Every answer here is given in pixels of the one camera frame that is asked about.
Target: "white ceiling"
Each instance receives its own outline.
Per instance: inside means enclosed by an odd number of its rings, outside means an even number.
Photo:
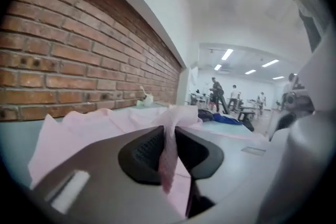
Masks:
[[[268,66],[262,65],[276,60],[274,55],[247,50],[234,50],[227,60],[222,60],[226,49],[220,50],[215,48],[213,50],[208,48],[200,49],[200,59],[198,67],[200,69],[214,69],[217,64],[222,65],[219,72],[229,74],[231,76],[239,76],[246,79],[264,80],[269,82],[278,82],[286,80],[290,73],[298,73],[298,68],[285,61]],[[255,69],[256,72],[246,75],[245,72]],[[272,78],[284,76],[284,79],[273,80]]]
[[[251,47],[292,61],[298,56],[302,62],[310,57],[307,34],[293,0],[189,0],[189,3],[201,43]]]

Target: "black bag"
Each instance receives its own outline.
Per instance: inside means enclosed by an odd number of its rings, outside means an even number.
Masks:
[[[212,113],[210,111],[199,109],[198,110],[198,117],[203,121],[213,121],[214,117],[212,116]]]

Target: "man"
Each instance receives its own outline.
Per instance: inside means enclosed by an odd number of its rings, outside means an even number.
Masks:
[[[219,84],[218,81],[216,81],[216,78],[211,78],[212,82],[214,83],[212,88],[210,89],[213,94],[214,94],[214,103],[216,103],[216,108],[217,108],[217,113],[219,112],[219,101],[221,101],[223,105],[223,113],[224,114],[229,114],[228,109],[226,107],[226,103],[223,97],[224,91],[222,86]]]
[[[260,115],[262,115],[262,110],[264,108],[264,105],[266,106],[266,96],[263,92],[261,92],[261,98],[260,98]]]
[[[294,78],[295,78],[295,75],[293,73],[289,74],[288,83],[284,86],[284,89],[283,89],[284,91],[282,93],[281,110],[283,110],[285,107],[286,96],[287,96],[287,93],[291,90],[291,85],[292,85]]]
[[[230,105],[233,102],[232,111],[234,111],[236,109],[238,96],[239,96],[239,91],[237,90],[236,85],[233,85],[232,87],[233,87],[233,89],[232,89],[231,96],[230,96],[230,101],[229,101],[229,110],[230,110]]]

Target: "brick wall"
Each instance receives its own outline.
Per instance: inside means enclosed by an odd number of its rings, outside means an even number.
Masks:
[[[181,66],[125,0],[13,0],[0,34],[0,120],[175,103]]]

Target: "fluorescent light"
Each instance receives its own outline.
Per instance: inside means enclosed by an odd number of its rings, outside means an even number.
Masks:
[[[274,63],[276,63],[276,62],[278,62],[278,61],[279,61],[279,60],[273,60],[273,61],[271,61],[271,62],[268,62],[268,63],[262,65],[262,67],[267,67],[267,66],[273,65]]]
[[[256,70],[252,69],[252,70],[246,72],[245,74],[246,74],[246,75],[250,75],[250,74],[253,73],[253,72],[256,72]]]
[[[227,49],[227,51],[224,53],[222,60],[227,60],[227,58],[229,58],[229,56],[231,55],[231,53],[233,52],[233,50],[231,49]]]

